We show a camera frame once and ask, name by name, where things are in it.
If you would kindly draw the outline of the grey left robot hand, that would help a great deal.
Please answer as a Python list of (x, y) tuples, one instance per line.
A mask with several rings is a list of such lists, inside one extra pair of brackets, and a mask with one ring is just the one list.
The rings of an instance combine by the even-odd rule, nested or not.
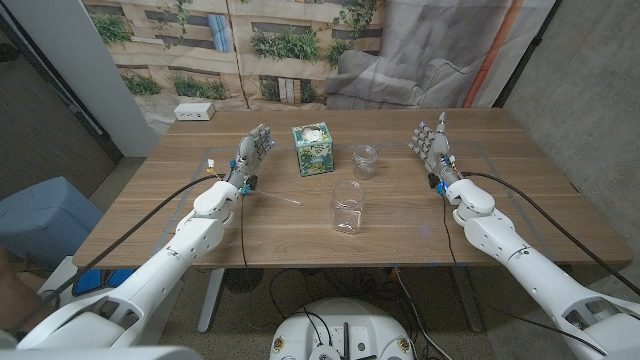
[(273, 147), (271, 128), (260, 124), (243, 137), (224, 180), (239, 189), (255, 190), (262, 160)]

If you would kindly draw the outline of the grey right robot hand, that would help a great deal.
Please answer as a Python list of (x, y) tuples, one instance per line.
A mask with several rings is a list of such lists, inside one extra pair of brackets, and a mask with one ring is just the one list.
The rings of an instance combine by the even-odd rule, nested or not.
[(428, 172), (431, 188), (448, 188), (462, 179), (454, 169), (455, 156), (452, 154), (448, 139), (445, 135), (446, 113), (442, 112), (435, 129), (431, 129), (424, 122), (413, 130), (409, 148), (424, 162)]

